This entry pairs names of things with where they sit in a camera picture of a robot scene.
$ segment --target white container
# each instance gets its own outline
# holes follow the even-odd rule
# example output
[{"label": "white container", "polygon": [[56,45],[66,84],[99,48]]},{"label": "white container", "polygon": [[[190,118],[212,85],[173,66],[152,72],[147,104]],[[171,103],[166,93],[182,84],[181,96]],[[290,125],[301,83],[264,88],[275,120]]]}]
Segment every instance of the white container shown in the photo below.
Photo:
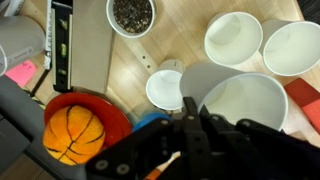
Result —
[{"label": "white container", "polygon": [[179,84],[183,71],[183,63],[179,60],[166,60],[160,65],[146,85],[147,96],[152,104],[164,110],[176,110],[182,107]]},{"label": "white container", "polygon": [[121,26],[118,25],[118,23],[115,20],[114,13],[113,13],[114,0],[107,0],[107,5],[106,5],[106,13],[107,13],[107,17],[108,17],[110,25],[118,34],[120,34],[121,36],[127,37],[127,38],[139,38],[139,37],[144,36],[152,28],[154,21],[155,21],[155,17],[156,17],[155,4],[154,4],[153,0],[149,0],[149,2],[151,5],[151,9],[152,9],[152,19],[151,19],[151,23],[150,23],[149,27],[144,32],[129,33],[127,31],[125,31]]},{"label": "white container", "polygon": [[25,16],[0,18],[0,76],[44,50],[45,34]]},{"label": "white container", "polygon": [[262,42],[259,21],[244,12],[218,14],[211,19],[204,47],[216,64],[232,66],[252,57]]},{"label": "white container", "polygon": [[265,65],[275,74],[296,76],[320,59],[320,26],[308,21],[269,20],[262,23],[260,52]]},{"label": "white container", "polygon": [[181,78],[183,97],[192,97],[198,112],[226,117],[231,124],[248,118],[280,130],[288,113],[282,85],[267,75],[247,73],[213,63],[194,64]]}]

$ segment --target wooden table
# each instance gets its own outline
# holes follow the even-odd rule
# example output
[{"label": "wooden table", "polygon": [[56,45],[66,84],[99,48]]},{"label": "wooden table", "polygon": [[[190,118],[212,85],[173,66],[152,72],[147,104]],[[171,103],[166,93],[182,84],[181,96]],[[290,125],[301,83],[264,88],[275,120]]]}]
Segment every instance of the wooden table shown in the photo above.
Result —
[{"label": "wooden table", "polygon": [[[146,96],[145,84],[161,62],[176,58],[188,67],[199,61],[209,60],[204,50],[204,35],[207,24],[214,15],[244,11],[254,15],[260,22],[273,18],[303,20],[296,0],[155,0],[155,4],[155,25],[146,36],[127,39],[116,35],[108,89],[104,94],[133,122],[137,121],[143,107],[152,106]],[[32,17],[45,29],[46,1],[26,0],[21,14]],[[32,89],[44,71],[43,60],[44,54],[32,58],[38,69],[27,88]],[[271,73],[264,66],[260,53],[233,68],[268,74],[283,85],[297,78]],[[300,77],[320,91],[320,77],[317,76],[319,72],[320,66],[317,65]],[[58,94],[52,89],[52,76],[51,72],[36,93],[45,104]],[[290,103],[289,109],[285,131],[290,134],[299,131],[308,141],[319,146],[320,136],[307,123],[302,113],[293,103]]]}]

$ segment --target red plate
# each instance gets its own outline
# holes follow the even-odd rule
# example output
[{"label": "red plate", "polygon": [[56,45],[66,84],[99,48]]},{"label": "red plate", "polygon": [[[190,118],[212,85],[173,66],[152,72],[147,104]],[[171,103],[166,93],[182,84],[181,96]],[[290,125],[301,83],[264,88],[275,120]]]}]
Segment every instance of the red plate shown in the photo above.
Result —
[{"label": "red plate", "polygon": [[52,99],[44,111],[45,124],[58,110],[71,105],[87,108],[100,119],[106,132],[103,148],[110,147],[131,133],[131,123],[117,107],[99,97],[84,93],[61,94]]}]

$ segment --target cutting board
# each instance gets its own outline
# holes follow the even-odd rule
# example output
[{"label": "cutting board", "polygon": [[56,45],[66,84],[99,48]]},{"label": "cutting board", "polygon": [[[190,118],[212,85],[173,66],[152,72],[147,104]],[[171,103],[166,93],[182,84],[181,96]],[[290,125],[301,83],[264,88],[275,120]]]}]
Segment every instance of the cutting board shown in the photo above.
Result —
[{"label": "cutting board", "polygon": [[106,93],[113,30],[106,0],[73,1],[71,86]]}]

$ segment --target white mug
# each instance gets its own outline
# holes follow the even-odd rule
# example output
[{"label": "white mug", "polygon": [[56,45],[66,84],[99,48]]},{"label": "white mug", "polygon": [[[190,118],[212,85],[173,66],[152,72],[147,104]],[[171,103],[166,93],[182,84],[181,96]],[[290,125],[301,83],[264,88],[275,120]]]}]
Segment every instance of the white mug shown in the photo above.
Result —
[{"label": "white mug", "polygon": [[198,63],[181,78],[183,97],[192,97],[200,112],[226,117],[231,124],[248,118],[280,130],[288,113],[287,95],[282,85],[267,75],[248,73],[213,63]]},{"label": "white mug", "polygon": [[164,110],[177,110],[183,105],[179,89],[184,71],[183,63],[176,59],[164,61],[147,81],[146,92],[155,106]]}]

